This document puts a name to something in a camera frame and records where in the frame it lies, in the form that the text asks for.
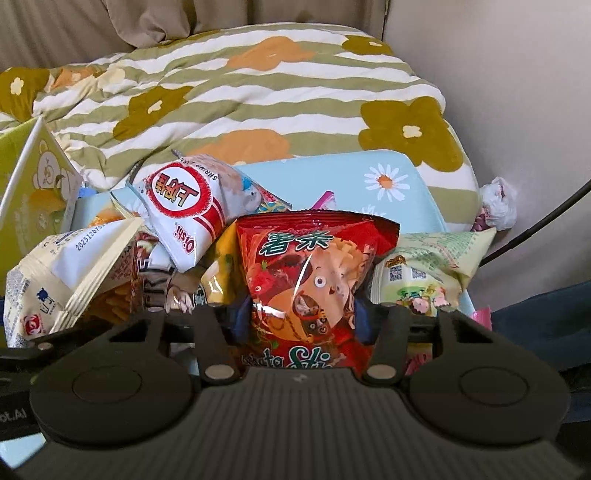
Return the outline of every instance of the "white wall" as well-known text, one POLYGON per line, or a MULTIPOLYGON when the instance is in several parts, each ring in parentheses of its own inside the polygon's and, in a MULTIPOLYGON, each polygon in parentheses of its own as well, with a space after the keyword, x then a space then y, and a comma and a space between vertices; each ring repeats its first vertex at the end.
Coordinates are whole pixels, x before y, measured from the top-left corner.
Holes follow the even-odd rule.
MULTIPOLYGON (((591 178, 589 0, 391 0, 384 39, 447 99, 480 184, 518 190, 527 229, 591 178)), ((494 310, 591 279, 591 194, 478 271, 494 310)))

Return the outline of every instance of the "red snack bag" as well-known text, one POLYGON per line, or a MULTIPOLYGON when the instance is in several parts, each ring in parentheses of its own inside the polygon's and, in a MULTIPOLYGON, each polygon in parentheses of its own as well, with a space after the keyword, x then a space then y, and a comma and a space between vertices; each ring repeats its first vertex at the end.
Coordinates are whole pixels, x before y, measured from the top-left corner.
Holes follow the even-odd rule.
POLYGON ((242 365, 360 374, 372 350, 355 339, 353 293, 374 257, 396 246, 398 224, 307 210, 242 217, 237 230, 253 301, 242 365))

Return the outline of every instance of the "oishi logo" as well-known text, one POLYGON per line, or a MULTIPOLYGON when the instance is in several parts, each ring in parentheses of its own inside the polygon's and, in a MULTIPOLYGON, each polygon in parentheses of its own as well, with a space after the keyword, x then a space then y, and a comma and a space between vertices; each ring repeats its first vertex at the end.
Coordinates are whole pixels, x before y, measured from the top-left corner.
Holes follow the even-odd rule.
POLYGON ((22 322, 27 335, 36 335, 43 331, 41 328, 41 317, 36 313, 27 315, 23 318, 22 322))
POLYGON ((179 162, 161 168, 148 179, 148 197, 172 218, 204 214, 212 204, 212 191, 204 175, 179 162))

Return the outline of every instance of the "bed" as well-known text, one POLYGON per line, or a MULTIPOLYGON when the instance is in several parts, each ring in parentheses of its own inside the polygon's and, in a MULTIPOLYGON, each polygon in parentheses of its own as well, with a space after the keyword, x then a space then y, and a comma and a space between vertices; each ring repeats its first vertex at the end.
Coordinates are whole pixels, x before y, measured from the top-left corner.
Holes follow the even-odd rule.
POLYGON ((100 191, 122 186, 138 163, 136 178, 154 171, 172 160, 171 148, 237 166, 388 149, 413 162, 447 227, 468 230, 478 184, 444 109, 441 91, 387 44, 327 24, 210 30, 90 63, 0 74, 0 133, 42 115, 100 191))

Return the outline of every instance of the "cream snack bag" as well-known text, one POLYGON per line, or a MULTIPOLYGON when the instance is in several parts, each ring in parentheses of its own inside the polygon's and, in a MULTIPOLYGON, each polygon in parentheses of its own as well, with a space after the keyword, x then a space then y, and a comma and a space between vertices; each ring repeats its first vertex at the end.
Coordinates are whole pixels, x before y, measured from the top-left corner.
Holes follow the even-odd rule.
POLYGON ((457 308, 496 234, 482 232, 410 233, 374 270, 370 299, 396 303, 435 316, 437 308, 457 308))
POLYGON ((249 177, 215 158, 180 157, 129 187, 179 272, 195 267, 226 225, 251 213, 289 210, 249 177))
POLYGON ((9 347, 72 327, 91 299, 131 274, 141 218, 47 237, 7 275, 4 329, 9 347))

